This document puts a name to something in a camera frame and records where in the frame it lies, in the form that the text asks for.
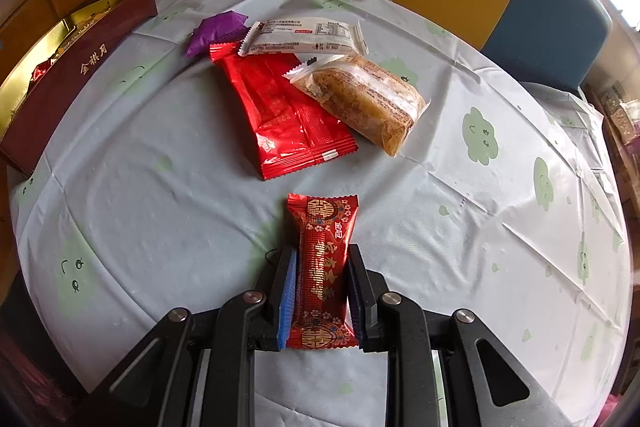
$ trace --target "table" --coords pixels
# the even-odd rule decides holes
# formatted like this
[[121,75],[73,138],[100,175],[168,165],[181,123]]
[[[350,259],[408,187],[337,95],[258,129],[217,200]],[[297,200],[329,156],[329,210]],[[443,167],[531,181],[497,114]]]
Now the table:
[[[353,241],[367,267],[425,309],[473,309],[576,425],[593,424],[630,305],[628,242],[594,114],[543,108],[390,0],[157,3],[12,192],[30,296],[88,390],[169,309],[204,311],[249,288],[282,240],[288,192],[357,194]],[[356,153],[261,181],[222,70],[184,55],[192,29],[228,9],[248,24],[359,20],[370,60],[431,100],[401,154],[358,136]],[[593,157],[578,134],[594,137]],[[384,355],[357,349],[259,353],[257,425],[383,425],[385,375]]]

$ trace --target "cardboard box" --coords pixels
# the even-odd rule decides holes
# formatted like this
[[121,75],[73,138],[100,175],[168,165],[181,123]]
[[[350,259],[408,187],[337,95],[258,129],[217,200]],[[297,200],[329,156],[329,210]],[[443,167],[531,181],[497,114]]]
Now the cardboard box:
[[[54,56],[65,39],[96,14],[101,18],[82,29],[30,87],[34,68]],[[0,85],[0,155],[30,176],[84,84],[124,37],[157,14],[156,0],[99,0],[58,22]]]

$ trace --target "red candy wrapper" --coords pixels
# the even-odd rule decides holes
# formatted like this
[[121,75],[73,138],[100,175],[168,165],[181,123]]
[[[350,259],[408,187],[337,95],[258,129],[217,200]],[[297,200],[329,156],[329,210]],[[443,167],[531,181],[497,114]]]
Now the red candy wrapper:
[[300,229],[296,303],[287,347],[357,346],[353,331],[344,322],[347,313],[344,265],[358,212],[358,197],[313,198],[290,194],[287,208]]
[[269,180],[358,149],[347,126],[282,75],[300,64],[293,54],[239,57],[238,42],[212,44],[255,133],[260,172]]

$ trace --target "white snack package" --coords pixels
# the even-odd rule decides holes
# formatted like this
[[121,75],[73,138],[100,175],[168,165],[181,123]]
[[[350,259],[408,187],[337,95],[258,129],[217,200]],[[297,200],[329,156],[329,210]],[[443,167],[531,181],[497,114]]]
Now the white snack package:
[[238,55],[267,53],[358,54],[369,52],[360,23],[355,25],[322,17],[256,22]]

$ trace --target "plastic bag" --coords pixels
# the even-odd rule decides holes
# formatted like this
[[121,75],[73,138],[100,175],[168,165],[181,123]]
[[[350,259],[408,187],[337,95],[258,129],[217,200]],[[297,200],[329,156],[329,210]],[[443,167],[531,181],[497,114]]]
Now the plastic bag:
[[414,86],[359,55],[322,57],[284,77],[389,156],[428,106]]

